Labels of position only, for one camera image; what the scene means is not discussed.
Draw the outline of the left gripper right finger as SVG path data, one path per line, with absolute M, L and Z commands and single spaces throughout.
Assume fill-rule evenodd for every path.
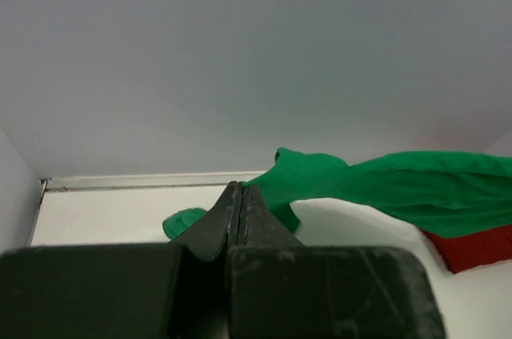
M 422 263 L 390 246 L 306 246 L 256 186 L 226 257 L 232 338 L 444 338 Z

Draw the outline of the green t-shirt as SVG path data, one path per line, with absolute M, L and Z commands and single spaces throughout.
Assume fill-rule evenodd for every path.
M 488 154 L 410 151 L 350 165 L 329 154 L 277 149 L 274 165 L 230 183 L 218 204 L 257 186 L 290 232 L 296 201 L 332 198 L 369 206 L 441 237 L 462 237 L 511 223 L 511 160 Z

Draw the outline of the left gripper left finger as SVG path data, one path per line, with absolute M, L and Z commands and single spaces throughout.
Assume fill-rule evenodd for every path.
M 1 257 L 4 338 L 225 338 L 231 182 L 169 243 L 39 246 Z

